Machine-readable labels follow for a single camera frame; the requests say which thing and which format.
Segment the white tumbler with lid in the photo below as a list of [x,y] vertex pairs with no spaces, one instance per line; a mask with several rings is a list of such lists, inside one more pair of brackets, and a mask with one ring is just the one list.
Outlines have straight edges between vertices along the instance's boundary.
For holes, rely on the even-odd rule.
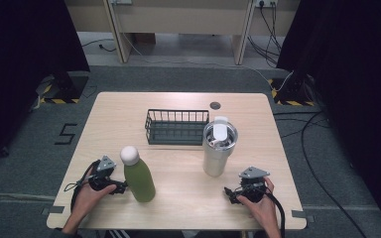
[[223,174],[226,162],[238,140],[237,129],[225,116],[216,116],[203,129],[203,169],[211,177]]

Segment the black stand base striped tape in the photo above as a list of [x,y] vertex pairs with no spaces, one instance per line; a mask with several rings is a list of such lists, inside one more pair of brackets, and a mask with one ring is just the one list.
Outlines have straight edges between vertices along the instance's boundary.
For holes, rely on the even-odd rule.
[[71,104],[77,103],[88,82],[86,74],[57,75],[50,80],[41,97],[42,103]]
[[290,72],[285,77],[274,77],[268,80],[273,100],[279,105],[314,106],[313,96],[306,82],[292,80]]

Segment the person's right hand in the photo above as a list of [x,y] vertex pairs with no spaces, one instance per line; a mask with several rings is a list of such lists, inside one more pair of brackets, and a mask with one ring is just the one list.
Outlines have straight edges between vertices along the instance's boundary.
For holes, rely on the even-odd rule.
[[266,225],[278,225],[275,203],[268,197],[269,194],[273,193],[274,185],[269,178],[265,178],[265,182],[267,191],[259,202],[254,203],[243,195],[237,197],[237,199],[250,210],[251,215],[258,221],[262,228]]

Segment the black curtain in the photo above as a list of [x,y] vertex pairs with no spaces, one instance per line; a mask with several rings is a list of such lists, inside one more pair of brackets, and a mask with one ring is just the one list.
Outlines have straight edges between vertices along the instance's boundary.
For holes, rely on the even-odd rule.
[[0,150],[49,75],[88,71],[64,0],[0,0]]
[[278,66],[314,78],[381,210],[381,0],[300,0]]

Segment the white wall socket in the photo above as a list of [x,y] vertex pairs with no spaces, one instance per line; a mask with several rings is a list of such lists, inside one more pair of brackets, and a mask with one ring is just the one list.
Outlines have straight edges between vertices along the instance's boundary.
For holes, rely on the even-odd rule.
[[257,8],[274,8],[277,7],[278,0],[256,0],[255,7]]

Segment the green bottle with white cap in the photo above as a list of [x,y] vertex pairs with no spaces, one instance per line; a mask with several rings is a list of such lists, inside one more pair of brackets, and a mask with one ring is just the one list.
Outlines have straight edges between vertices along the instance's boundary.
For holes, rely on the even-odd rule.
[[138,202],[149,202],[156,195],[153,178],[147,164],[141,159],[138,150],[126,146],[120,152],[124,165],[124,177]]

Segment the person's dark striped trousers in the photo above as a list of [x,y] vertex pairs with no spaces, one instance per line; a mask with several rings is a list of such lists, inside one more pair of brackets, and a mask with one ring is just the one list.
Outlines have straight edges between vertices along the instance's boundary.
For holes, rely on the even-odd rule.
[[185,238],[182,231],[107,230],[104,238]]

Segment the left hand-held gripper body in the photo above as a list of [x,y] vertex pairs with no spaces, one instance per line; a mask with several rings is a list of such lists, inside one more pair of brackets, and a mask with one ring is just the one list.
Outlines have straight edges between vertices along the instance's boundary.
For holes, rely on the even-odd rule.
[[87,180],[92,189],[102,190],[113,184],[113,179],[110,176],[116,168],[116,164],[111,159],[103,156],[91,165],[91,173]]

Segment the black wire basket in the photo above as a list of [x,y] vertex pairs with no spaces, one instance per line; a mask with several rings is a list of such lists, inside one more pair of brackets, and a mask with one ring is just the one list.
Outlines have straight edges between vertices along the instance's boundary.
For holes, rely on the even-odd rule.
[[149,109],[145,129],[150,145],[200,146],[208,110]]

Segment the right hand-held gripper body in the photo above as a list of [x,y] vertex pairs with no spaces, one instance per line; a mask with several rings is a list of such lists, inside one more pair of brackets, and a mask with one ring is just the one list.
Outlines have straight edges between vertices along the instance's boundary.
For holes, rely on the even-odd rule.
[[259,202],[267,191],[265,177],[269,173],[255,167],[249,167],[239,174],[240,186],[235,190],[252,202]]

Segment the beige wooden desk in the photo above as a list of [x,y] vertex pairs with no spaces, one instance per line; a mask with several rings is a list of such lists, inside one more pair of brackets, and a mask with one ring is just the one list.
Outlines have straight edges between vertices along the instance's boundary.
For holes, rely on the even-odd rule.
[[243,63],[250,36],[278,37],[289,32],[301,0],[278,0],[277,7],[255,8],[256,0],[64,0],[79,32],[110,32],[119,61],[129,60],[131,36],[145,34],[200,34],[228,36],[234,62]]

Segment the person's left hand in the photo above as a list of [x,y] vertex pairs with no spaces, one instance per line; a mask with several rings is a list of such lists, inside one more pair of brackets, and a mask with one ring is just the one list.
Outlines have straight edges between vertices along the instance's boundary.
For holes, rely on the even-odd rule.
[[71,209],[70,217],[74,220],[81,221],[102,199],[116,188],[115,184],[111,184],[104,189],[94,190],[86,179],[80,187],[80,190]]

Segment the grey tape strip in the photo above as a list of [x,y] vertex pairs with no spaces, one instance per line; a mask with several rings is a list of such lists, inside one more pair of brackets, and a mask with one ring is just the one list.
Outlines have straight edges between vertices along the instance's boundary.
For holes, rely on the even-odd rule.
[[315,217],[308,215],[305,211],[302,210],[292,210],[292,216],[295,218],[305,218],[308,223],[315,223]]
[[50,214],[60,214],[64,212],[64,206],[51,206],[51,207],[45,207],[42,210],[43,215],[50,215]]

